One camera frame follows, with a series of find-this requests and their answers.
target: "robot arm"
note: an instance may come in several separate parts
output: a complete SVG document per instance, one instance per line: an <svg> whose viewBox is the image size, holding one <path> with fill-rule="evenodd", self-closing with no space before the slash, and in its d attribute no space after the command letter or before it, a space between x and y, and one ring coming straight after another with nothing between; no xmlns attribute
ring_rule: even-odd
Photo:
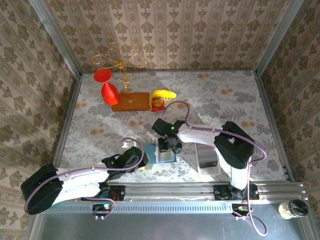
<svg viewBox="0 0 320 240"><path fill-rule="evenodd" d="M226 172L231 172L230 184L238 190L245 189L247 185L248 162L254 153L254 146L247 141L232 135L221 133L218 129L209 127L188 126L184 121L176 121L173 125L159 118L152 129L161 135L158 139L159 151L174 151L178 153L183 143L198 143L215 146L218 160ZM239 126L227 121L222 131L242 136L250 141Z"/></svg>
<svg viewBox="0 0 320 240"><path fill-rule="evenodd" d="M100 198L110 190L108 181L144 167L148 161L143 149L132 146L123 154L107 157L87 168L55 168L49 163L22 183L21 191L26 201L24 210L35 215L62 201Z"/></svg>

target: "aluminum frame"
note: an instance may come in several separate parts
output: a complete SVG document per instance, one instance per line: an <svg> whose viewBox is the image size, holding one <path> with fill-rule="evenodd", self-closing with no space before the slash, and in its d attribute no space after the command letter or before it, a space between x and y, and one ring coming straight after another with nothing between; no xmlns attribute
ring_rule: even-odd
<svg viewBox="0 0 320 240"><path fill-rule="evenodd" d="M34 8L36 14L39 16L40 21L44 25L46 31L49 33L54 44L58 48L60 54L62 55L65 63L68 65L70 71L76 80L80 79L80 66L78 65L77 60L72 54L72 50L65 41L61 31L59 30L58 25L55 23L55 20L50 14L45 1L43 0L30 0L30 4Z"/></svg>
<svg viewBox="0 0 320 240"><path fill-rule="evenodd" d="M267 46L265 47L261 55L261 58L257 66L255 67L255 71L259 76L262 75L268 63L270 62L271 58L275 54L281 40L285 36L288 28L293 22L303 2L304 0L290 0L290 2L288 3L287 8L285 9L283 15L281 16L280 21L277 24L271 39L269 40Z"/></svg>
<svg viewBox="0 0 320 240"><path fill-rule="evenodd" d="M268 119L269 125L270 125L270 129L274 138L274 144L276 149L278 150L279 153L279 157L281 162L284 164L284 167L286 169L285 174L288 175L288 178L291 182L295 181L295 177L294 177L294 173L292 171L292 168L290 166L290 162L284 147L284 143L282 142L281 136L280 136L280 132L276 123L276 119L274 116L274 112L272 111L271 108L271 104L269 102L269 98L268 98L268 94L267 91L265 89L264 83L261 79L261 76L259 76L257 73L253 73L254 74L254 78L257 84L257 87L259 89L260 92L260 96L262 99L262 104L266 113L266 117Z"/></svg>
<svg viewBox="0 0 320 240"><path fill-rule="evenodd" d="M215 203L221 205L223 203L245 203L246 201L215 201L214 185L228 184L228 182L168 182L168 183L111 183L111 186L125 185L124 201L117 203L119 210L115 213L129 213L127 206L145 206L135 214L148 213L148 206L165 206L168 208L177 204L185 204L188 206L212 206ZM253 200L253 204L277 204L292 199L307 199L304 185L301 182L288 181L267 181L255 182L258 187L260 200ZM93 204L96 201L81 201L78 199L65 201L60 205L60 209L49 209L33 218L31 231L26 239L37 240L42 232L43 219L48 214L54 213L92 213ZM310 215L299 218L303 229L305 239L318 240L317 229Z"/></svg>
<svg viewBox="0 0 320 240"><path fill-rule="evenodd" d="M78 95L80 92L81 84L82 84L81 78L75 82L73 92L70 98L70 104L65 114L61 134L59 136L59 140L55 148L55 153L52 160L52 163L56 168L60 166L62 154L64 153L64 149L65 149L65 145L66 145L66 141L69 133L69 128L70 128L72 117L74 115L74 111L76 108L76 103L77 103Z"/></svg>

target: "jar lid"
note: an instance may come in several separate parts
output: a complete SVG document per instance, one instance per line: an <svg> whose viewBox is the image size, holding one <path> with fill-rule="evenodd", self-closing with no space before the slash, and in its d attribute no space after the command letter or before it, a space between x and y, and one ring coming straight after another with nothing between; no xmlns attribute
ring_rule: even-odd
<svg viewBox="0 0 320 240"><path fill-rule="evenodd" d="M290 213L296 217L306 216L309 212L307 204L299 199L291 200L288 204Z"/></svg>

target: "red cup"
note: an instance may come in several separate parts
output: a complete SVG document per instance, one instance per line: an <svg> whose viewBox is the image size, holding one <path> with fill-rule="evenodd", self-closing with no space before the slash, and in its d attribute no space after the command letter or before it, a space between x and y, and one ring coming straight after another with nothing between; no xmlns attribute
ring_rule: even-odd
<svg viewBox="0 0 320 240"><path fill-rule="evenodd" d="M104 83L112 77L112 72L109 69L101 68L94 73L94 80L98 83Z"/></svg>
<svg viewBox="0 0 320 240"><path fill-rule="evenodd" d="M108 105L116 105L120 101L120 94L115 85L105 82L101 88L103 100Z"/></svg>

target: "yellow banana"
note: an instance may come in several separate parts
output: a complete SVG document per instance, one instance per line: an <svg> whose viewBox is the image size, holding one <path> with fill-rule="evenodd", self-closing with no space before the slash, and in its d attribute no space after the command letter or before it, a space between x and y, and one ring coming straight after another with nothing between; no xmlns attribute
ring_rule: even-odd
<svg viewBox="0 0 320 240"><path fill-rule="evenodd" d="M149 95L149 108L152 109L152 99L161 97L161 98L170 98L175 99L177 97L177 94L173 91L167 90L167 89L157 89L153 93Z"/></svg>

